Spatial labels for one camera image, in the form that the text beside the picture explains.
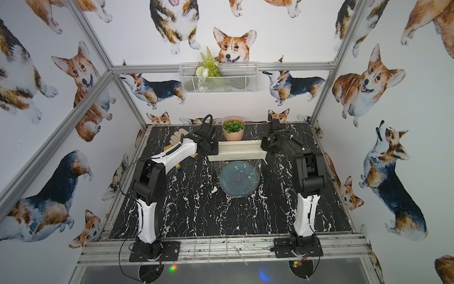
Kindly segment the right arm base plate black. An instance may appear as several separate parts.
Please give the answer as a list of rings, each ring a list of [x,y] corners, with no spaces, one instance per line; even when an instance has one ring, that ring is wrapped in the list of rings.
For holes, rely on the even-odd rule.
[[[321,257],[323,250],[319,239],[314,235],[308,237],[296,237],[292,235],[287,238],[276,238],[273,240],[273,245],[270,249],[276,258],[290,258],[290,257]]]

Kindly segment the blue-grey ceramic plate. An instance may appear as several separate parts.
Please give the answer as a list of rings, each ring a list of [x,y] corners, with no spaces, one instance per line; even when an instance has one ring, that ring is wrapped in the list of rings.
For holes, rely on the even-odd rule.
[[[219,184],[228,196],[243,198],[259,187],[260,174],[257,167],[247,161],[232,161],[222,166]]]

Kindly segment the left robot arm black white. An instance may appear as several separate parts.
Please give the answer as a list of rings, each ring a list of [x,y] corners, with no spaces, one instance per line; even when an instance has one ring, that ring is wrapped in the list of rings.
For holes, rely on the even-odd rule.
[[[158,241],[155,214],[158,201],[167,190],[166,175],[190,156],[217,155],[221,134],[219,128],[206,122],[191,132],[179,129],[170,138],[170,148],[158,155],[138,160],[131,181],[133,199],[138,204],[135,247],[147,258],[156,259],[161,255],[162,245]]]

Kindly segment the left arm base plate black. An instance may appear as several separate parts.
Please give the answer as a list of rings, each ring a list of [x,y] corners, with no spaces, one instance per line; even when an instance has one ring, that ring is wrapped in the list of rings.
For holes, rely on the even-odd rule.
[[[178,260],[181,242],[179,241],[155,241],[145,244],[137,240],[130,254],[130,262],[175,262]]]

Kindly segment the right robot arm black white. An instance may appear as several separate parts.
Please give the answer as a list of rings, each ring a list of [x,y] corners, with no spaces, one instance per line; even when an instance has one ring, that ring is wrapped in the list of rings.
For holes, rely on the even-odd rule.
[[[271,154],[283,153],[292,166],[293,188],[297,193],[297,215],[294,232],[276,250],[304,254],[318,242],[314,230],[315,215],[322,191],[327,184],[323,154],[307,148],[280,120],[269,119],[268,135],[262,139],[261,149]]]

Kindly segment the cream plastic wrap dispenser box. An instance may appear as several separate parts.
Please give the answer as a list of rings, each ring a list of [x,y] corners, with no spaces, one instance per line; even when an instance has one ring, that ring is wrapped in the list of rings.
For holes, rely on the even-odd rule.
[[[218,154],[208,156],[209,161],[265,160],[267,156],[260,140],[219,142],[218,146]]]

